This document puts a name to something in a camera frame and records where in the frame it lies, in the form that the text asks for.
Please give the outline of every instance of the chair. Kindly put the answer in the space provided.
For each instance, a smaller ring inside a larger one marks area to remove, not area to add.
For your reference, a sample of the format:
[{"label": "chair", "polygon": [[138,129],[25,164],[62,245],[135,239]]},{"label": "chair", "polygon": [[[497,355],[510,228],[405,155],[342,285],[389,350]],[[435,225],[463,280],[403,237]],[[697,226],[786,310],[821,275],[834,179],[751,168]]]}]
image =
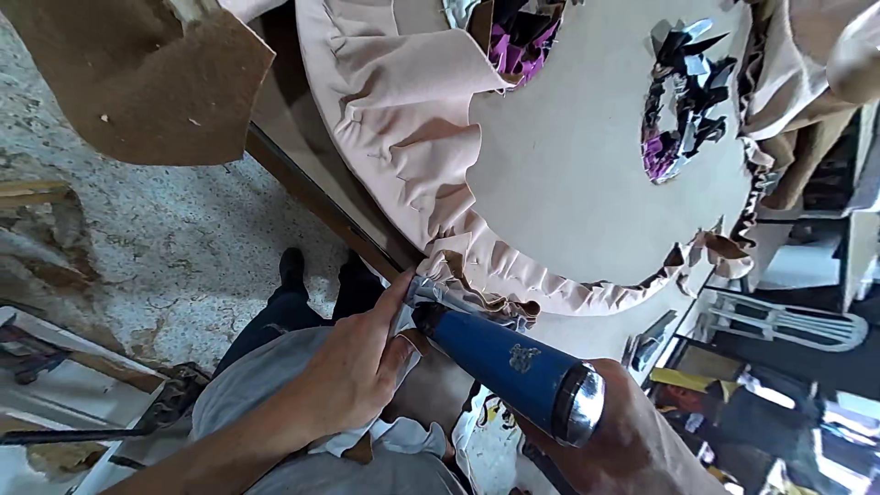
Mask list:
[{"label": "chair", "polygon": [[828,352],[849,351],[868,334],[868,323],[855,314],[773,304],[735,292],[715,293],[717,299],[708,309],[713,316],[708,327],[713,330],[767,341],[779,338]]}]

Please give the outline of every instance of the shoe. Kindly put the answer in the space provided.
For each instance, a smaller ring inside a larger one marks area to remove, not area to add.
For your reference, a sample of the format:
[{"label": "shoe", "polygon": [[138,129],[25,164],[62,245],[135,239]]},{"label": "shoe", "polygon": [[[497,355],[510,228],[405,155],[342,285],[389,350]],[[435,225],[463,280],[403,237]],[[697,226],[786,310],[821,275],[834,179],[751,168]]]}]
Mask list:
[{"label": "shoe", "polygon": [[306,292],[303,275],[305,274],[305,258],[299,247],[288,247],[281,255],[278,263],[278,275],[281,276],[281,285],[296,289],[297,292]]}]

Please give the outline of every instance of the speckled floor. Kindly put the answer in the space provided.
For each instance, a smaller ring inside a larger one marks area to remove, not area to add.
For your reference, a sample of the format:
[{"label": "speckled floor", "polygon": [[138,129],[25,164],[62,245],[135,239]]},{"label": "speckled floor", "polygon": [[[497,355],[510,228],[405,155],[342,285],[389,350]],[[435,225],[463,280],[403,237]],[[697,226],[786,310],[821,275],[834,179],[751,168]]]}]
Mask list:
[{"label": "speckled floor", "polygon": [[0,209],[0,303],[146,364],[213,369],[277,285],[288,246],[312,306],[333,309],[346,247],[248,156],[225,166],[131,166],[74,133],[0,16],[0,181],[62,180],[75,195]]}]

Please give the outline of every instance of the beige upholstery fabric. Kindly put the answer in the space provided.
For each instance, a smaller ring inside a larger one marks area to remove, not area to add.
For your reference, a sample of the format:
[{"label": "beige upholstery fabric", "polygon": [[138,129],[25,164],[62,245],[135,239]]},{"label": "beige upholstery fabric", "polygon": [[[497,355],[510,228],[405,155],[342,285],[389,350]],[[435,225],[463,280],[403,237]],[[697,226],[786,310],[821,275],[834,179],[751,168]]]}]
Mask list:
[{"label": "beige upholstery fabric", "polygon": [[[690,244],[675,247],[636,286],[579,284],[507,245],[471,208],[465,174],[480,152],[468,120],[474,93],[507,87],[464,31],[401,36],[391,0],[299,0],[297,23],[313,94],[352,172],[428,259],[419,273],[464,282],[486,299],[537,301],[559,314],[612,314],[686,270]],[[698,233],[701,240],[706,233]],[[715,253],[717,242],[702,243]],[[464,256],[464,280],[447,255]],[[727,265],[729,258],[711,256]],[[739,274],[750,260],[724,270]]]},{"label": "beige upholstery fabric", "polygon": [[[747,136],[769,139],[878,95],[880,77],[872,76],[880,57],[871,55],[880,45],[877,0],[775,0],[766,36],[763,67],[743,129]],[[865,46],[873,46],[873,52],[861,50]],[[847,60],[841,52],[858,60]],[[826,69],[837,75],[836,95],[826,91]],[[824,93],[822,103],[809,108]]]}]

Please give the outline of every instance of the hand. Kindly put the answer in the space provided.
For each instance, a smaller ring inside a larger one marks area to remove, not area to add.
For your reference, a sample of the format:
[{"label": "hand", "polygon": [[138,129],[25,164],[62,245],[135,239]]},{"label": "hand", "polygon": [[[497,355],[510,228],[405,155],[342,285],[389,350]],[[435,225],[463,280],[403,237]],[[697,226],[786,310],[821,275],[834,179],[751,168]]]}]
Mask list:
[{"label": "hand", "polygon": [[287,439],[285,427],[279,428],[284,446],[302,443],[304,431],[311,437],[308,443],[363,426],[391,401],[398,373],[414,349],[402,336],[389,340],[412,278],[411,271],[401,274],[370,311],[336,322],[303,372],[262,406],[279,411],[289,424]]},{"label": "hand", "polygon": [[583,495],[726,493],[620,363],[589,362],[605,379],[605,408],[584,447],[563,447],[517,415],[525,437],[553,459],[576,491]]}]

